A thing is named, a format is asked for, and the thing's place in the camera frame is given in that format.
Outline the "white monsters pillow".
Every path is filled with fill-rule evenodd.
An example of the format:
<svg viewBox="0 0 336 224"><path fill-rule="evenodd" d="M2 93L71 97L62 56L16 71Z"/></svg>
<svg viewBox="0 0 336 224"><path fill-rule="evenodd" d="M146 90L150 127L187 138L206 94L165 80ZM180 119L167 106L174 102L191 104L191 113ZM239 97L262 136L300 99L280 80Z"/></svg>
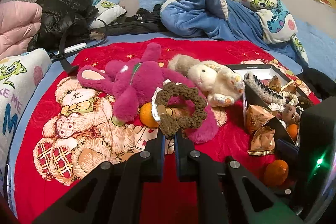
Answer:
<svg viewBox="0 0 336 224"><path fill-rule="evenodd" d="M49 54L41 48L1 60L1 185L4 185L7 155L18 123L50 66Z"/></svg>

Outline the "cream plush rabbit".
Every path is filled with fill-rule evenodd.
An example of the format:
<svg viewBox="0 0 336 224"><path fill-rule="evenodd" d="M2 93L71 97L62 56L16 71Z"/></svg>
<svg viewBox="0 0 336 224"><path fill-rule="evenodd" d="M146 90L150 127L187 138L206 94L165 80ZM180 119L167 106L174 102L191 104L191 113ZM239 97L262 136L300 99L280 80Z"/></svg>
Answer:
<svg viewBox="0 0 336 224"><path fill-rule="evenodd" d="M211 107L231 106L245 90L241 75L212 60L200 61L178 54L169 61L168 68L191 80L207 96Z"/></svg>

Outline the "brown capybara toy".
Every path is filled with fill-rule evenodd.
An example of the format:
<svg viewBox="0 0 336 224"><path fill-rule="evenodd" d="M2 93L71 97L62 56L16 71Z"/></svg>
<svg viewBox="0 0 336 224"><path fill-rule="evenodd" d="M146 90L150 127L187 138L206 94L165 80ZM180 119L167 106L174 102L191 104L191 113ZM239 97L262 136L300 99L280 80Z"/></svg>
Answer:
<svg viewBox="0 0 336 224"><path fill-rule="evenodd" d="M299 125L300 122L300 115L296 112L295 107L291 104L287 104L285 106L281 114L281 118L287 126L291 124Z"/></svg>

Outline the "tangerine in box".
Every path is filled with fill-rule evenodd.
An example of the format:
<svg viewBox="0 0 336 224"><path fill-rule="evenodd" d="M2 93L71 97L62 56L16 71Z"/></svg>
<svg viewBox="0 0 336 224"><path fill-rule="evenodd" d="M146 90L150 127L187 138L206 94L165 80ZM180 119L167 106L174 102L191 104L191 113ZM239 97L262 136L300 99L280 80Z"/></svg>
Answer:
<svg viewBox="0 0 336 224"><path fill-rule="evenodd" d="M298 132L299 132L299 125L298 124L289 124L286 127L286 131L288 132L288 134L290 135L290 137L293 139L294 142L297 141L298 138Z"/></svg>

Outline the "small monsters pillow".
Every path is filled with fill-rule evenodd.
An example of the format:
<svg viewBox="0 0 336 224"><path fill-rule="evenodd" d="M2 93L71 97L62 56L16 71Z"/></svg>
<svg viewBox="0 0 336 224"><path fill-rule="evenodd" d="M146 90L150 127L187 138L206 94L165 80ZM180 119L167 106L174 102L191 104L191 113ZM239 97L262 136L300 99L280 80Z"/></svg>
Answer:
<svg viewBox="0 0 336 224"><path fill-rule="evenodd" d="M93 5L98 9L95 20L92 21L89 28L91 30L102 28L118 18L126 15L127 11L123 7L106 0L93 0Z"/></svg>

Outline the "tangerine beside box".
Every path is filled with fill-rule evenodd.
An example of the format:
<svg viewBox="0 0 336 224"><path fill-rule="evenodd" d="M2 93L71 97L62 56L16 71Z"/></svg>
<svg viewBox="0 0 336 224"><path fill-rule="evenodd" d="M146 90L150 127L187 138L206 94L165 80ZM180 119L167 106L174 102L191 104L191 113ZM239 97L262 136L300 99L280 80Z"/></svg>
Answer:
<svg viewBox="0 0 336 224"><path fill-rule="evenodd" d="M264 182L270 187L279 186L285 182L288 173L288 164L283 160L275 160L266 167Z"/></svg>

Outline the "red plush blanket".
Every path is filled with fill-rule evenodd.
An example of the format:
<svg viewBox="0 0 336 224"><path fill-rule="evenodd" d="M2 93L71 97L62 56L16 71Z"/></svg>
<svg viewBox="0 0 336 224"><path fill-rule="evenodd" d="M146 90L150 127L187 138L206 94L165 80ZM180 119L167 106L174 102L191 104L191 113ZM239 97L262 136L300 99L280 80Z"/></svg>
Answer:
<svg viewBox="0 0 336 224"><path fill-rule="evenodd" d="M75 72L50 67L23 128L14 198L21 223L224 223L232 157L263 177L275 152L251 156L244 99L206 107L207 118L167 140L149 122L151 96L195 84L171 69L177 55L221 65L272 65L313 104L306 83L248 41L152 38L82 50Z"/></svg>

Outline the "black cardboard box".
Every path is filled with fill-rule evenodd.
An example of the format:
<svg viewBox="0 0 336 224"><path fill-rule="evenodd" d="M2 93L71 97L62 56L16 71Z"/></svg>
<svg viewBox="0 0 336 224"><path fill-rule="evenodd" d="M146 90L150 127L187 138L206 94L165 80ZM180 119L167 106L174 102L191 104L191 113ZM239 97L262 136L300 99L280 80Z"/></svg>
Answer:
<svg viewBox="0 0 336 224"><path fill-rule="evenodd" d="M299 120L314 103L309 88L300 80L289 78L272 64L230 65L243 77L243 117L246 130L254 135L266 129L274 133L270 144L279 150L298 151Z"/></svg>

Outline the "brown crochet scrunchie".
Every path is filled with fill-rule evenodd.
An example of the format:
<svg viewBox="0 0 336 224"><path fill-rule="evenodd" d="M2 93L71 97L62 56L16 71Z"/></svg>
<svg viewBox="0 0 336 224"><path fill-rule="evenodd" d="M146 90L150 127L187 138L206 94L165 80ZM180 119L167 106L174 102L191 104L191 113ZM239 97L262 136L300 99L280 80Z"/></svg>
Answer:
<svg viewBox="0 0 336 224"><path fill-rule="evenodd" d="M167 138L185 129L198 129L207 118L206 100L197 88L171 80L156 88L151 98L151 113Z"/></svg>

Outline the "tangerine inside scrunchie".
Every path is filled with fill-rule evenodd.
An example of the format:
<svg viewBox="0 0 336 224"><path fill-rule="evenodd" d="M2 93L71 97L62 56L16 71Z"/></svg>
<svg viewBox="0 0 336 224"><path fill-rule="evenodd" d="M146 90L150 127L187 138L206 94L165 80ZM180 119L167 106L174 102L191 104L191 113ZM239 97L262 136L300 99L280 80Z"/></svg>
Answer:
<svg viewBox="0 0 336 224"><path fill-rule="evenodd" d="M151 103L145 103L139 109L139 119L140 121L149 128L158 128L159 124L155 121L151 112Z"/></svg>

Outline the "white black hair claw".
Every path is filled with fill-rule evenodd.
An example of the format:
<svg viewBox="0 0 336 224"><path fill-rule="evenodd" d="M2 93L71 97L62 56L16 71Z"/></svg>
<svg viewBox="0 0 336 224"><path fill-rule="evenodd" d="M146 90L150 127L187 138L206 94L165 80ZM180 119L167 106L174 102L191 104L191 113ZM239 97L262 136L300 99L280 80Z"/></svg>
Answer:
<svg viewBox="0 0 336 224"><path fill-rule="evenodd" d="M284 105L286 103L286 98L283 93L274 91L263 84L252 72L247 72L244 75L244 81L265 103L276 103L278 105Z"/></svg>

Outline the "black clothing pile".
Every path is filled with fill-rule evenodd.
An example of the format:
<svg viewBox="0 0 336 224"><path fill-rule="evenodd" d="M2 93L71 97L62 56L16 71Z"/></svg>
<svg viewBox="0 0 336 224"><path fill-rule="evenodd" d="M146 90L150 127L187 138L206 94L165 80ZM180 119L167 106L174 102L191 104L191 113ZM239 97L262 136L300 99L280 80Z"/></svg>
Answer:
<svg viewBox="0 0 336 224"><path fill-rule="evenodd" d="M304 67L297 77L321 100L336 95L336 83L317 69Z"/></svg>

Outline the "blue cartoon duvet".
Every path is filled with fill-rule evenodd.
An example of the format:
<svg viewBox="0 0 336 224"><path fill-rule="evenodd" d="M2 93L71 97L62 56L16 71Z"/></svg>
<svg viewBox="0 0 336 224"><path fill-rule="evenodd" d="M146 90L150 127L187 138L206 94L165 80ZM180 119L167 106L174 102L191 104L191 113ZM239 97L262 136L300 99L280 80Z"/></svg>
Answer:
<svg viewBox="0 0 336 224"><path fill-rule="evenodd" d="M309 64L297 24L281 0L166 0L161 22L185 38L246 40L302 66Z"/></svg>

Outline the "smartphone in case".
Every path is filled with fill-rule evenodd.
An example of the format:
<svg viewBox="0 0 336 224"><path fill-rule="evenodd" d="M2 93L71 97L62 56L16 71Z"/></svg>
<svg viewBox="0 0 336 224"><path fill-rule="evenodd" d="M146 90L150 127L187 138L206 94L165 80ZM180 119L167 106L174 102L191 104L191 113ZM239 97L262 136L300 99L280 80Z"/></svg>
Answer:
<svg viewBox="0 0 336 224"><path fill-rule="evenodd" d="M13 210L12 192L11 192L11 168L9 164L5 166L5 199L11 211Z"/></svg>

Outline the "magenta plush bunny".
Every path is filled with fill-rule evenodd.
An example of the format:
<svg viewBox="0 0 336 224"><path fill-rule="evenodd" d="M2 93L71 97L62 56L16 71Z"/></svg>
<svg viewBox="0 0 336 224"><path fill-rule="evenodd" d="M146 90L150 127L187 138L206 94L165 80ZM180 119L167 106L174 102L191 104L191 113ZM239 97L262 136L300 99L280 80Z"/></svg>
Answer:
<svg viewBox="0 0 336 224"><path fill-rule="evenodd" d="M151 101L154 92L163 87L165 80L192 88L193 93L201 97L200 102L205 103L205 96L192 81L178 72L159 66L160 57L161 46L149 43L140 59L112 60L103 72L86 65L79 70L77 79L85 88L114 96L114 115L123 122L132 121L138 108Z"/></svg>

